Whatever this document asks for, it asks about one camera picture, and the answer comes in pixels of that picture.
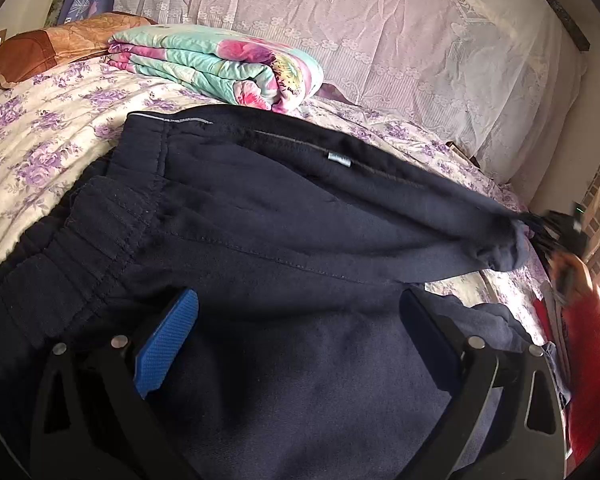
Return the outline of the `right hand on gripper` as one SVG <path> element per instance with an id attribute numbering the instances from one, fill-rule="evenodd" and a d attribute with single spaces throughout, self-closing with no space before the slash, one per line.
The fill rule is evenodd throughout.
<path id="1" fill-rule="evenodd" d="M 590 271 L 571 252 L 553 252 L 550 257 L 550 279 L 565 308 L 592 307 L 597 304 L 597 292 Z"/>

